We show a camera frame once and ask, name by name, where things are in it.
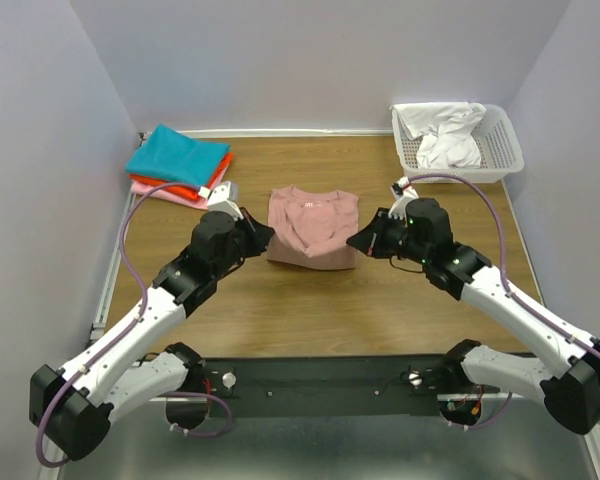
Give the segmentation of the dusty pink t-shirt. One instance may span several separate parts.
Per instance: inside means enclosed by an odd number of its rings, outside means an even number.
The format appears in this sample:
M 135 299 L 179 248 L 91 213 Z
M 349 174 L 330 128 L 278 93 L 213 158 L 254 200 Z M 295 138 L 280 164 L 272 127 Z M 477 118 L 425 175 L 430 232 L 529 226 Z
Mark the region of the dusty pink t-shirt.
M 358 232 L 359 198 L 335 190 L 309 193 L 289 186 L 274 189 L 268 225 L 275 230 L 267 259 L 303 268 L 335 271 L 356 267 L 347 240 Z

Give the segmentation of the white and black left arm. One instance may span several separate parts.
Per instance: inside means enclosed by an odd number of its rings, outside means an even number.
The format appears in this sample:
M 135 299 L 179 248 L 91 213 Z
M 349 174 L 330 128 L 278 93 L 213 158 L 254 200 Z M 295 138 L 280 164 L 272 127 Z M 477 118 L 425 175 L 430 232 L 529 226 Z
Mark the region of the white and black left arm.
M 176 347 L 141 367 L 135 361 L 214 295 L 218 283 L 246 259 L 266 252 L 274 234 L 244 208 L 236 216 L 205 213 L 190 243 L 161 268 L 138 304 L 113 328 L 62 367 L 39 367 L 30 379 L 29 420 L 37 428 L 40 464 L 60 465 L 45 457 L 45 440 L 67 461 L 81 460 L 99 446 L 116 420 L 178 390 L 200 361 L 194 351 Z

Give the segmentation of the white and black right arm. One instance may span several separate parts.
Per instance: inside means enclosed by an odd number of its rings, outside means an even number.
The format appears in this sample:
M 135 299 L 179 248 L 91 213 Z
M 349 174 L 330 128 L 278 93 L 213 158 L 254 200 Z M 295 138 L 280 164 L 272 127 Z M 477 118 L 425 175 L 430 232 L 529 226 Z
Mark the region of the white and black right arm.
M 449 379 L 535 400 L 575 434 L 585 435 L 600 422 L 600 338 L 534 301 L 503 269 L 455 241 L 436 200 L 412 200 L 398 217 L 381 208 L 347 243 L 368 257 L 418 263 L 433 286 L 490 316 L 533 354 L 523 358 L 465 341 L 446 355 Z

